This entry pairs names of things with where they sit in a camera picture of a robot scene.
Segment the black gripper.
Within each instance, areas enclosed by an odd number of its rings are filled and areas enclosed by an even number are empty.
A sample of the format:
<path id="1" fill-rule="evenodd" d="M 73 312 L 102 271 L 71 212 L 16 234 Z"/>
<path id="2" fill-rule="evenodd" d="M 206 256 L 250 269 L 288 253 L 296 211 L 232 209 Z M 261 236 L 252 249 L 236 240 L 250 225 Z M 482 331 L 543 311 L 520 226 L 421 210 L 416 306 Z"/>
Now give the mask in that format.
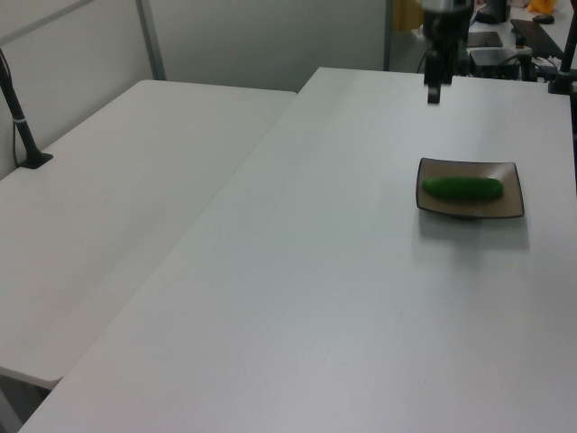
<path id="1" fill-rule="evenodd" d="M 443 84 L 450 84 L 458 69 L 459 49 L 467 42 L 471 7 L 440 12 L 425 8 L 424 35 L 430 42 L 425 60 L 427 103 L 439 105 Z"/>

